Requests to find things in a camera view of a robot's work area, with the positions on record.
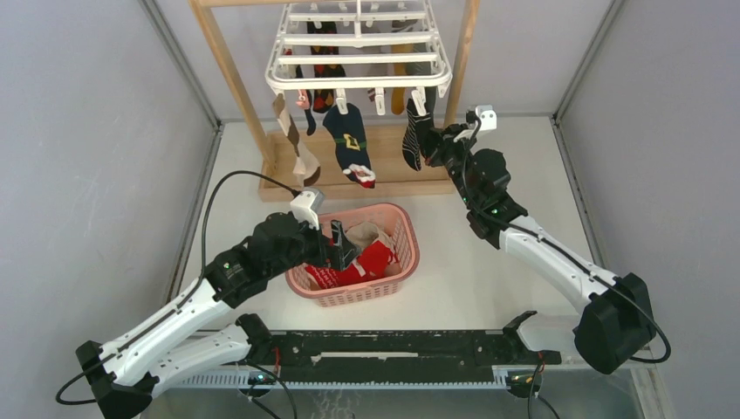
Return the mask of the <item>red snowflake sock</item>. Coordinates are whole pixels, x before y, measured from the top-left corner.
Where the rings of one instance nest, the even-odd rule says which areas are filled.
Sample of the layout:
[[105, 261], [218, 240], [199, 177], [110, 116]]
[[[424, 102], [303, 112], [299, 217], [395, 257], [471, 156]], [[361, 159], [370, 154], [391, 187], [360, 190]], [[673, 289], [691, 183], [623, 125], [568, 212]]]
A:
[[318, 289], [326, 290], [341, 286], [339, 281], [339, 272], [333, 268], [307, 265], [305, 267], [305, 272]]

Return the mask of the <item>beige pink sock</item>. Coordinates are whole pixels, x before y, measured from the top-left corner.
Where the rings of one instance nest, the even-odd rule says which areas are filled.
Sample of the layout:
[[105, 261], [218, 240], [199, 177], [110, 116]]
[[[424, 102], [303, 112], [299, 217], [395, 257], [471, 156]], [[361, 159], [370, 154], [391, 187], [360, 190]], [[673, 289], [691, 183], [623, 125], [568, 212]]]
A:
[[[354, 244], [356, 244], [360, 248], [361, 252], [367, 246], [369, 246], [373, 241], [379, 240], [383, 242], [384, 244], [391, 246], [392, 250], [395, 252], [395, 255], [397, 257], [396, 250], [392, 243], [391, 237], [377, 224], [370, 223], [370, 222], [363, 222], [363, 223], [357, 224], [353, 226], [352, 228], [350, 228], [346, 232], [346, 235]], [[393, 276], [401, 273], [401, 265], [400, 265], [398, 257], [397, 257], [397, 261], [398, 261], [398, 263], [396, 264], [397, 268]]]

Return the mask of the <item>plain red sock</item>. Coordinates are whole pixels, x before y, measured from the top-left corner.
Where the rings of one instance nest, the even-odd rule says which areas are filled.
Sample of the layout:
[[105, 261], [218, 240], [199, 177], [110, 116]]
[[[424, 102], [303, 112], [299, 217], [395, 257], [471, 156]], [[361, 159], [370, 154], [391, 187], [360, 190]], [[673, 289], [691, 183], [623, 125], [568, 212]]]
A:
[[362, 284], [377, 278], [377, 275], [361, 264], [353, 263], [343, 271], [333, 270], [336, 286], [349, 286]]

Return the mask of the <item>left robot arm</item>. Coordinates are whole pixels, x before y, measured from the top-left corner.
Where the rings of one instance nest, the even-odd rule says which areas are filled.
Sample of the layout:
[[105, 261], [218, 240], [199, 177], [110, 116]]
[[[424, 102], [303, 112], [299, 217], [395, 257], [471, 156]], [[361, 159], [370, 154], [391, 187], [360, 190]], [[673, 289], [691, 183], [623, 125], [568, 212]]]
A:
[[104, 344], [89, 340], [75, 354], [81, 373], [63, 384], [56, 403], [81, 405], [63, 393], [86, 379], [92, 392], [88, 403], [106, 418], [134, 418], [154, 398], [190, 376], [229, 362], [251, 367], [271, 357], [273, 342], [256, 314], [196, 342], [184, 341], [210, 321], [264, 292], [270, 280], [294, 267], [309, 264], [343, 271], [360, 254], [346, 237], [342, 223], [331, 222], [327, 237], [318, 210], [324, 200], [315, 188], [289, 188], [288, 212], [268, 215], [239, 244], [203, 259], [199, 276], [156, 313], [132, 330]]

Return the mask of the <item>pink plastic basket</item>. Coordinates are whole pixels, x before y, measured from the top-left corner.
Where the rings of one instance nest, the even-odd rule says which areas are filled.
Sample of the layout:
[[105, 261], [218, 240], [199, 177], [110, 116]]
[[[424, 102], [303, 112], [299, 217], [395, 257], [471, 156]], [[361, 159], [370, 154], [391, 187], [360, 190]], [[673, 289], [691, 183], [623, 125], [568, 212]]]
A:
[[401, 265], [401, 273], [362, 284], [318, 289], [302, 264], [285, 273], [289, 287], [299, 296], [312, 299], [323, 307], [339, 306], [390, 295], [398, 291], [401, 281], [409, 277], [419, 263], [419, 248], [408, 213], [392, 203], [376, 203], [357, 209], [326, 213], [319, 216], [322, 233], [331, 236], [330, 222], [339, 220], [345, 233], [353, 226], [370, 222], [380, 226], [390, 237]]

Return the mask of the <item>wooden hanger stand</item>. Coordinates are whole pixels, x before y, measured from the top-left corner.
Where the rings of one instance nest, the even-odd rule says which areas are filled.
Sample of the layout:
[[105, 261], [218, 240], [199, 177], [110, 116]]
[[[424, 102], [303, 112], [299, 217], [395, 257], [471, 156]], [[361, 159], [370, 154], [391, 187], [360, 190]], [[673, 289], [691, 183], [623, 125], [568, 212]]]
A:
[[265, 176], [311, 183], [334, 199], [452, 190], [416, 143], [444, 105], [456, 117], [479, 4], [468, 1], [456, 54], [428, 1], [283, 1], [264, 54], [277, 128], [268, 132], [216, 20], [218, 1], [190, 5], [251, 136]]

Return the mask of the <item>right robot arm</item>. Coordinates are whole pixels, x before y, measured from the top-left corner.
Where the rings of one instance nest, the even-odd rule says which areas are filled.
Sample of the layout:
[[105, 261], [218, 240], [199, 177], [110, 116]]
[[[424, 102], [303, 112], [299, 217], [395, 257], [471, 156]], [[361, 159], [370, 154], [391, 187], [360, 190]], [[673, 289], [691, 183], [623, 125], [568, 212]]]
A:
[[573, 315], [536, 311], [515, 318], [504, 351], [516, 363], [538, 352], [576, 353], [590, 367], [611, 374], [627, 361], [659, 364], [672, 347], [655, 321], [649, 291], [639, 276], [618, 276], [560, 243], [508, 193], [504, 155], [472, 146], [478, 124], [433, 128], [420, 141], [430, 167], [442, 167], [468, 211], [470, 228], [482, 240], [528, 265], [572, 305]]

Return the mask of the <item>red white striped sock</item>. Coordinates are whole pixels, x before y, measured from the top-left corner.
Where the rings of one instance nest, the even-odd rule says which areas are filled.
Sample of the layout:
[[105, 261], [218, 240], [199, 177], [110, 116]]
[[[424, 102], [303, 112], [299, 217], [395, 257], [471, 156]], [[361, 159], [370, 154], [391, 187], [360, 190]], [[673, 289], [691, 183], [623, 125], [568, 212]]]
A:
[[379, 240], [367, 246], [355, 260], [363, 279], [375, 280], [393, 276], [398, 263], [392, 247]]

